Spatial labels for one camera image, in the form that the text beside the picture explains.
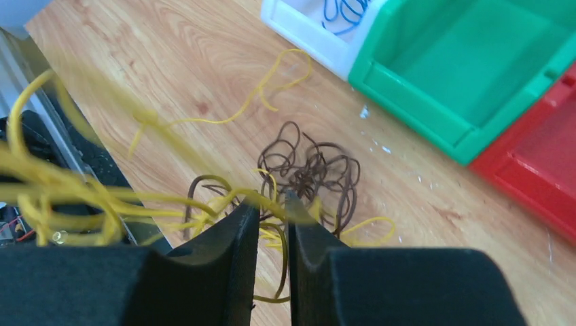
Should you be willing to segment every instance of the red bin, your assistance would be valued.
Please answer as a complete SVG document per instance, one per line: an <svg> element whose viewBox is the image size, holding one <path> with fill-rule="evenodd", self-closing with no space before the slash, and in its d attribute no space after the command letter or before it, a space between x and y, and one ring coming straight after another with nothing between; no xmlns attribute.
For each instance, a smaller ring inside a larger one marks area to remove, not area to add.
<svg viewBox="0 0 576 326"><path fill-rule="evenodd" d="M576 245L576 62L470 169Z"/></svg>

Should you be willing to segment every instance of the white bin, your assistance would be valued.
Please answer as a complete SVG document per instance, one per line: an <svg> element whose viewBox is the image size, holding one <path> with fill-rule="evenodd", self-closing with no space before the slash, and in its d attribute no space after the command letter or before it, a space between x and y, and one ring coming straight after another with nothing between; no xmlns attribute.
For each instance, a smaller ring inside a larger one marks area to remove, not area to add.
<svg viewBox="0 0 576 326"><path fill-rule="evenodd" d="M358 52L386 0L370 1L357 27L339 36L332 32L344 30L351 24L339 17L329 23L331 31L325 29L322 26L325 1L334 5L334 0L264 0L260 18L276 33L348 81Z"/></svg>

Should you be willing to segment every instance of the wood grain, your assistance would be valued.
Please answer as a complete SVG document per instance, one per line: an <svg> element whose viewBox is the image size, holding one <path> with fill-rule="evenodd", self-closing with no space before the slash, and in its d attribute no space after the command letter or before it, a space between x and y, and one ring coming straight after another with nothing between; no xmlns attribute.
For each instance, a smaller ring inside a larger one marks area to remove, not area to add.
<svg viewBox="0 0 576 326"><path fill-rule="evenodd" d="M27 28L97 132L118 142L109 149L134 189L184 195L199 171L149 136L128 160L137 124L120 120L106 94L68 72L65 57L98 69L166 120L224 119L238 110L276 55L291 47L259 21L259 6L256 0L54 0ZM274 80L304 72L303 59L292 56ZM255 186L258 177L249 170L259 151L282 123L294 120L315 139L341 143L359 159L355 221L394 219L397 234L388 246L481 249L504 271L531 325L576 325L575 250L516 204L318 64L309 80L272 102L279 112L256 100L233 123L175 130ZM365 103L371 115L362 120ZM375 225L366 233L386 232ZM167 237L173 245L182 241L179 234ZM258 260L255 291L270 295L280 259L261 249ZM253 324L289 325L289 306L259 303Z"/></svg>

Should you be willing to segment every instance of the plastic bin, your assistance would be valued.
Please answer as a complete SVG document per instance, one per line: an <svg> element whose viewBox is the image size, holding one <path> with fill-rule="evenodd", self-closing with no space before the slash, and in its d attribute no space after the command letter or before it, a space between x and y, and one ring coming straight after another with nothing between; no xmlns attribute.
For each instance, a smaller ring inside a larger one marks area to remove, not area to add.
<svg viewBox="0 0 576 326"><path fill-rule="evenodd" d="M264 0L260 18L276 33L347 81L364 39L386 0L369 2L357 27L338 36L333 32L343 31L350 23L340 17L325 29L322 26L325 1L334 6L334 0ZM327 9L331 16L335 9Z"/></svg>
<svg viewBox="0 0 576 326"><path fill-rule="evenodd" d="M576 244L576 63L470 169Z"/></svg>
<svg viewBox="0 0 576 326"><path fill-rule="evenodd" d="M348 80L466 165L575 58L575 0L388 0Z"/></svg>

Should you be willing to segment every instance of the green plastic container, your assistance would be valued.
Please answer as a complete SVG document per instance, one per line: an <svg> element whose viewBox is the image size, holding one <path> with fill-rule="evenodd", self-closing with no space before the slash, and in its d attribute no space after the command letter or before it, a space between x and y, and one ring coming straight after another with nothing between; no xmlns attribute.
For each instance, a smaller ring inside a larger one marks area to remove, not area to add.
<svg viewBox="0 0 576 326"><path fill-rule="evenodd" d="M461 164L576 59L576 0L388 0L349 82Z"/></svg>

